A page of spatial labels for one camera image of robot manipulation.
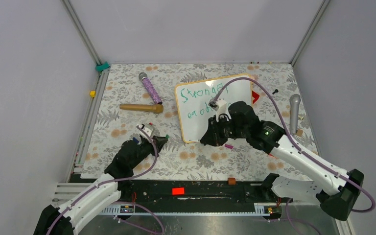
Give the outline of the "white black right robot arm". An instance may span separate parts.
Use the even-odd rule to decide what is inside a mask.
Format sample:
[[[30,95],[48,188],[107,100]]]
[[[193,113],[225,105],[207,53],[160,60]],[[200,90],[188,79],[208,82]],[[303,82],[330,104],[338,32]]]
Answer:
[[[335,166],[312,153],[279,125],[260,120],[244,101],[228,105],[224,100],[210,101],[216,114],[200,142],[222,146],[229,139],[245,139],[254,149],[273,155],[295,167],[309,181],[292,180],[269,174],[262,183],[261,195],[269,202],[280,198],[301,200],[320,206],[329,216],[345,221],[354,210],[364,174]]]

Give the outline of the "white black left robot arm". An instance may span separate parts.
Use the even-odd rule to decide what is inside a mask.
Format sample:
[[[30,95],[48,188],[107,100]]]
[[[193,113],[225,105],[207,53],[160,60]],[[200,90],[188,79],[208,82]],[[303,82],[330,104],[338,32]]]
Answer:
[[[77,235],[103,209],[132,196],[131,180],[134,168],[152,155],[155,160],[167,137],[141,137],[140,142],[125,141],[112,162],[90,186],[71,200],[55,207],[43,209],[34,230],[35,235]]]

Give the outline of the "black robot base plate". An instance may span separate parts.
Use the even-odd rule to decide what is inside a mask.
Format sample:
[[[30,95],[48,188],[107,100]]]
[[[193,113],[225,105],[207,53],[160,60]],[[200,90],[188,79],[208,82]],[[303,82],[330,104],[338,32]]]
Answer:
[[[171,194],[172,188],[184,187],[184,195]],[[255,205],[280,207],[288,201],[280,198],[263,182],[133,180],[128,194],[120,202],[140,204],[154,213],[247,213]]]

